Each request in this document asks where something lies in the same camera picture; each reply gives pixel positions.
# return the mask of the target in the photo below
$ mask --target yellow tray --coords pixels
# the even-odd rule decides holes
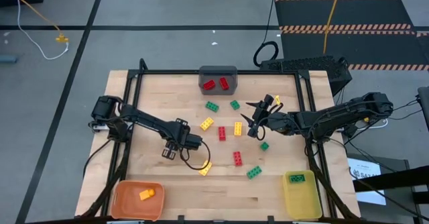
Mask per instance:
[[[286,210],[293,219],[317,219],[322,216],[313,171],[285,173],[283,189]]]

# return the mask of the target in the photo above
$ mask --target yellow cable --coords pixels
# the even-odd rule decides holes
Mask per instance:
[[[332,15],[334,14],[336,1],[337,0],[334,0],[334,5],[332,6],[332,9],[330,10],[328,23],[326,24],[326,29],[324,31],[323,54],[326,54],[326,42],[328,41],[328,31],[329,31],[330,19],[332,18]]]
[[[53,23],[52,21],[50,21],[49,19],[46,19],[41,13],[39,13],[39,11],[37,11],[35,8],[33,8],[29,3],[27,3],[25,0],[21,0],[22,3],[25,3],[30,9],[32,9],[34,11],[34,13],[37,13],[37,15],[39,15],[42,19],[44,19],[46,22],[52,24],[59,32],[60,35],[62,35],[62,32],[60,30],[60,28]]]

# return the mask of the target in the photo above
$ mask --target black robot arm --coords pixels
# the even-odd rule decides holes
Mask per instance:
[[[123,104],[119,97],[99,97],[91,117],[94,121],[89,123],[90,127],[107,125],[109,128],[108,139],[116,142],[126,142],[129,138],[130,125],[128,123],[135,123],[158,132],[161,138],[167,141],[162,156],[171,160],[176,156],[177,150],[197,150],[202,143],[199,135],[190,133],[187,121],[178,118],[175,121],[163,121],[132,105]]]
[[[256,108],[253,119],[243,115],[250,127],[248,136],[257,137],[259,127],[265,126],[284,135],[302,134],[305,138],[318,141],[342,127],[351,128],[354,133],[357,121],[366,117],[377,121],[389,117],[393,112],[393,103],[383,93],[368,93],[341,105],[314,112],[271,112],[268,107],[272,103],[273,97],[270,95],[266,95],[264,101],[259,103],[248,103]]]

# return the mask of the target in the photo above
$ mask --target orange tray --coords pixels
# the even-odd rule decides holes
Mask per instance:
[[[141,201],[139,193],[147,189],[154,189],[155,195]],[[113,195],[112,217],[156,221],[164,207],[164,194],[164,187],[159,183],[123,180]]]

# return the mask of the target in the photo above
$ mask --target yellow lego brick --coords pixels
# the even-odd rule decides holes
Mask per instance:
[[[234,125],[234,135],[241,136],[241,122],[235,122]]]
[[[201,167],[206,166],[206,164],[207,164],[207,160],[204,162],[204,164],[203,164]],[[198,172],[199,172],[201,175],[206,176],[206,175],[207,175],[207,172],[208,172],[208,170],[210,170],[210,168],[212,168],[212,162],[209,162],[209,163],[208,163],[208,166],[207,166],[206,168],[204,168],[204,169],[202,169],[202,170],[200,170],[200,171],[198,171]]]
[[[280,105],[280,96],[279,95],[277,95],[277,96],[275,96],[275,103],[277,104],[277,105]]]
[[[148,199],[155,195],[154,189],[145,190],[139,193],[140,200],[144,201],[145,199]]]
[[[200,127],[202,128],[202,130],[206,131],[208,127],[212,125],[213,122],[214,122],[213,119],[211,119],[210,117],[207,117],[207,119],[201,123]]]

